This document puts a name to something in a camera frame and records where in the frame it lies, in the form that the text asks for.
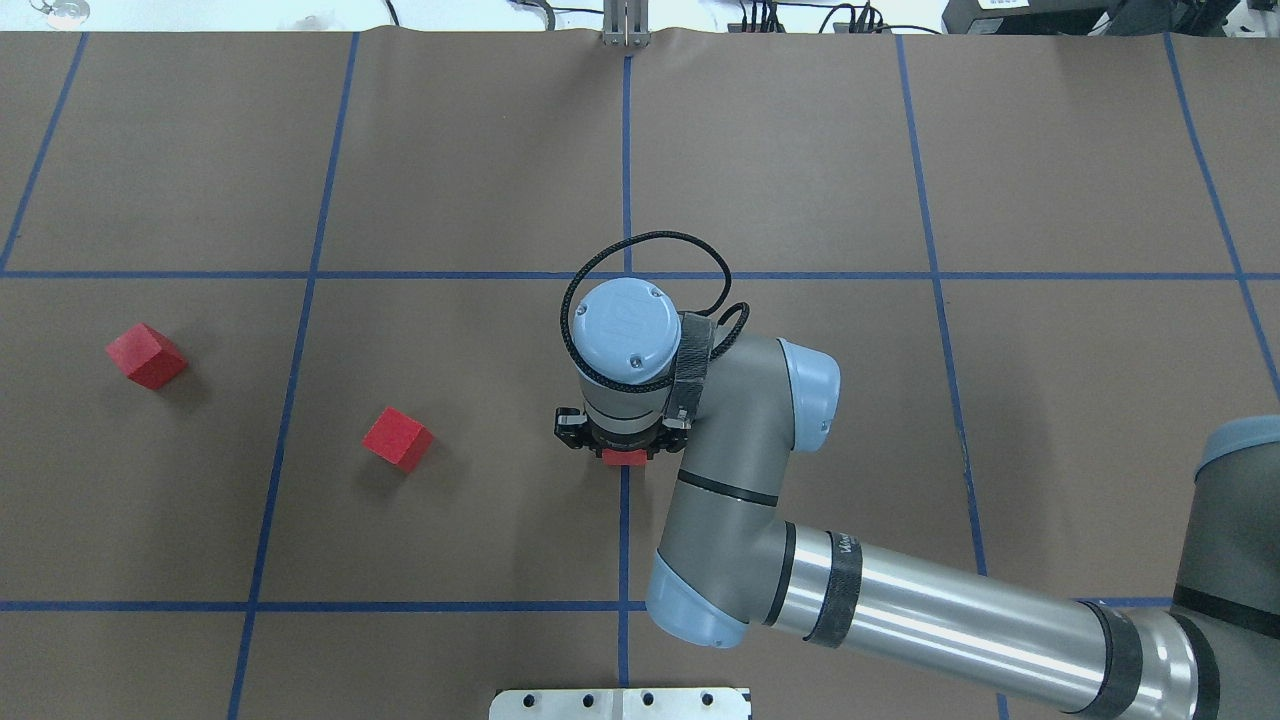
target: blue plastic cap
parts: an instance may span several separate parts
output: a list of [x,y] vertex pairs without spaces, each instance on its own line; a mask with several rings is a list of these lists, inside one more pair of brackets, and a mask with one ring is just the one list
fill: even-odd
[[645,607],[649,618],[668,634],[703,647],[735,647],[746,634],[746,623],[733,619],[689,587],[658,553],[653,556]]
[[1201,459],[1199,468],[1196,468],[1196,474],[1199,475],[1204,465],[1219,457],[1270,442],[1280,442],[1280,415],[1258,415],[1231,420],[1208,436],[1208,442],[1204,443],[1204,456]]
[[814,452],[827,442],[840,404],[840,365],[826,352],[778,338],[791,377],[791,407],[796,439],[791,450]]
[[573,346],[611,380],[652,380],[676,356],[680,314],[667,293],[640,278],[617,278],[586,293],[573,310]]

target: metal bracket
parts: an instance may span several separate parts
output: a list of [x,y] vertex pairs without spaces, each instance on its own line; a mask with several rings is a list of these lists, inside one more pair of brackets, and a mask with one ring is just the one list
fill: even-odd
[[649,45],[649,0],[604,0],[605,45],[645,47]]
[[609,720],[750,720],[751,691],[653,688],[506,691],[489,705],[489,720],[607,717]]

